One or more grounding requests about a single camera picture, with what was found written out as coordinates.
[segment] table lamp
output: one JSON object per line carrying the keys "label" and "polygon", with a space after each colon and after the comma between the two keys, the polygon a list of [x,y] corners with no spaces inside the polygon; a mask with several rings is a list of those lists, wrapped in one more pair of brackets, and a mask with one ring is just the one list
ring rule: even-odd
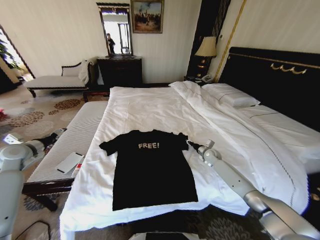
{"label": "table lamp", "polygon": [[211,57],[217,56],[216,37],[205,36],[195,55],[203,57],[200,63],[197,65],[198,73],[196,75],[198,78],[201,78],[208,72]]}

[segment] dresser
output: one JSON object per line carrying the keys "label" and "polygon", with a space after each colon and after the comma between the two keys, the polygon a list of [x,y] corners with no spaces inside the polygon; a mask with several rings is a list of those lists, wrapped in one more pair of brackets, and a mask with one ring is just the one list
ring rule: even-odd
{"label": "dresser", "polygon": [[105,88],[140,87],[142,58],[139,56],[106,56],[97,59]]}

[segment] white duvet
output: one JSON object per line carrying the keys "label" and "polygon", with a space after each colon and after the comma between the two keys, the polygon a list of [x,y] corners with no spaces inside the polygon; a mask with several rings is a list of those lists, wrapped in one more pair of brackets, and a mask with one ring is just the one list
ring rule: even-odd
{"label": "white duvet", "polygon": [[62,239],[64,231],[103,228],[178,209],[201,210],[209,204],[240,215],[248,211],[245,202],[191,147],[183,154],[191,167],[199,202],[112,211],[117,153],[107,156],[99,144],[131,130],[183,133],[198,144],[211,139],[223,160],[238,169],[259,191],[281,199],[298,213],[306,208],[306,172],[282,143],[235,108],[220,104],[197,84],[186,81],[170,86],[111,89],[101,123],[60,216]]}

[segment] gold wall trim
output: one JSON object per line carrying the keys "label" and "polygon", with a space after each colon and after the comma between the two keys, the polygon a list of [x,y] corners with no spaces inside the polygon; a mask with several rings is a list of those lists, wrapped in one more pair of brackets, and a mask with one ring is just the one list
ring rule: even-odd
{"label": "gold wall trim", "polygon": [[320,66],[317,66],[317,65],[304,64],[304,63],[294,62],[294,61],[283,61],[283,60],[278,60],[278,59],[273,59],[273,58],[238,54],[238,53],[232,53],[232,52],[230,52],[229,55],[236,55],[236,56],[242,56],[242,57],[246,57],[246,58],[260,59],[260,60],[266,60],[266,61],[271,61],[271,62],[276,62],[276,63],[291,64],[291,65],[297,65],[297,66],[302,66],[302,67],[307,67],[307,68],[320,69]]}
{"label": "gold wall trim", "polygon": [[229,49],[229,45],[230,45],[231,40],[232,40],[232,38],[233,38],[233,36],[234,36],[234,33],[235,33],[235,31],[236,31],[236,28],[237,28],[237,25],[238,25],[240,16],[241,16],[241,14],[242,14],[242,12],[243,12],[243,10],[244,10],[244,7],[245,7],[245,5],[246,5],[246,2],[247,2],[247,0],[243,0],[243,2],[242,2],[241,8],[240,8],[239,13],[238,13],[238,16],[236,17],[236,20],[235,20],[235,23],[234,23],[234,25],[233,25],[231,34],[230,34],[230,36],[229,36],[228,42],[227,42],[227,44],[226,44],[226,46],[225,46],[225,49],[224,49],[224,52],[223,52],[221,61],[220,61],[220,63],[219,63],[218,69],[217,69],[217,71],[216,71],[216,73],[215,73],[215,76],[214,76],[214,82],[216,82],[216,83],[218,82],[217,79],[218,79],[218,75],[219,75],[219,72],[220,72],[222,63],[223,63],[223,61],[224,61],[224,59],[225,59],[225,57],[226,57],[227,51],[228,51],[228,49]]}

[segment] black headboard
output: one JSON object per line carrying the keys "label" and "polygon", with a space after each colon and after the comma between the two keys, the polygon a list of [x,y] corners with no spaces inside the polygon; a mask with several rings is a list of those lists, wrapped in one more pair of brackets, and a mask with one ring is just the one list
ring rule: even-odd
{"label": "black headboard", "polygon": [[320,54],[231,47],[219,83],[320,132]]}

